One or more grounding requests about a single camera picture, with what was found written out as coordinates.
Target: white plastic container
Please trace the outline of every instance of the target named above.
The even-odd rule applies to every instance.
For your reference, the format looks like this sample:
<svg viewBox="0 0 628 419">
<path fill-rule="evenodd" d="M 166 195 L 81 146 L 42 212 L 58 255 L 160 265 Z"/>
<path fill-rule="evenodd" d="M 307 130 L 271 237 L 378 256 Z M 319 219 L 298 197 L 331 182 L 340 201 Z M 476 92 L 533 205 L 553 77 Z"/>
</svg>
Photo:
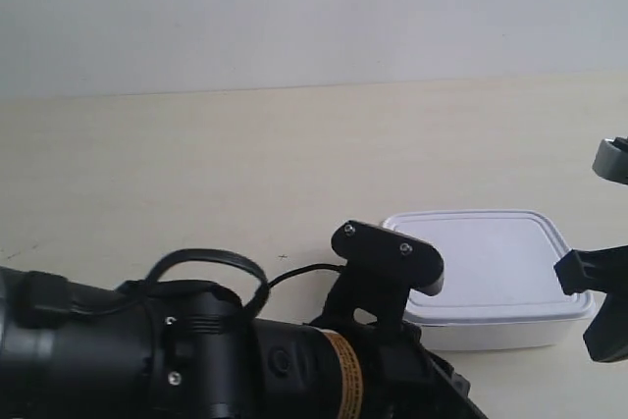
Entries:
<svg viewBox="0 0 628 419">
<path fill-rule="evenodd" d="M 443 256 L 433 297 L 410 294 L 405 318 L 433 350 L 551 345 L 591 317 L 590 292 L 563 294 L 553 265 L 569 250 L 554 224 L 531 211 L 404 213 L 384 227 L 428 241 Z"/>
</svg>

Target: black cable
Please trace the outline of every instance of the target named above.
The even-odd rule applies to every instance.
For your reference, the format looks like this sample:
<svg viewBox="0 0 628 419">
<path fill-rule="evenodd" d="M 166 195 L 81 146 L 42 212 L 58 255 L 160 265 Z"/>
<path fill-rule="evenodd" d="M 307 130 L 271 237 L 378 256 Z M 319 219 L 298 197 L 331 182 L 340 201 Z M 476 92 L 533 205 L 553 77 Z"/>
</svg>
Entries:
<svg viewBox="0 0 628 419">
<path fill-rule="evenodd" d="M 334 272 L 342 272 L 342 269 L 344 269 L 343 265 L 334 265 L 334 264 L 312 264 L 312 265 L 306 265 L 305 267 L 299 267 L 298 269 L 294 269 L 294 270 L 289 270 L 281 275 L 279 275 L 278 277 L 276 277 L 274 280 L 272 280 L 268 286 L 270 288 L 273 288 L 275 286 L 277 286 L 278 284 L 280 284 L 281 282 L 287 280 L 287 279 L 291 279 L 292 277 L 296 277 L 297 275 L 303 275 L 303 274 L 307 274 L 308 272 L 313 272 L 315 270 L 332 270 Z"/>
<path fill-rule="evenodd" d="M 144 280 L 136 285 L 134 291 L 124 298 L 103 306 L 86 306 L 79 302 L 74 302 L 72 311 L 79 316 L 93 317 L 107 316 L 130 309 L 150 295 L 152 289 L 166 272 L 176 265 L 191 261 L 229 265 L 259 280 L 260 286 L 255 291 L 253 297 L 244 305 L 240 313 L 232 316 L 232 321 L 240 319 L 253 320 L 266 304 L 270 294 L 270 285 L 262 268 L 252 260 L 226 250 L 182 249 L 171 252 L 157 262 Z"/>
</svg>

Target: beige table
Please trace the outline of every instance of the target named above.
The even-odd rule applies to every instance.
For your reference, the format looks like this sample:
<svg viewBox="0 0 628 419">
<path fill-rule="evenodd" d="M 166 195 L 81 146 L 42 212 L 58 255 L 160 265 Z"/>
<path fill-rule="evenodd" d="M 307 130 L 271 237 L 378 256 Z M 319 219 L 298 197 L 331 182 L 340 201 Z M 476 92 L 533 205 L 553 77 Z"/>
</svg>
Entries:
<svg viewBox="0 0 628 419">
<path fill-rule="evenodd" d="M 3 102 L 2 264 L 112 287 L 200 245 L 274 276 L 335 260 L 345 219 L 456 208 L 530 208 L 574 246 L 623 244 L 628 188 L 590 167 L 626 132 L 628 74 Z M 254 286 L 228 269 L 173 275 Z M 264 315 L 307 320 L 332 281 L 286 283 Z M 625 417 L 628 363 L 590 362 L 583 328 L 447 358 L 493 418 Z"/>
</svg>

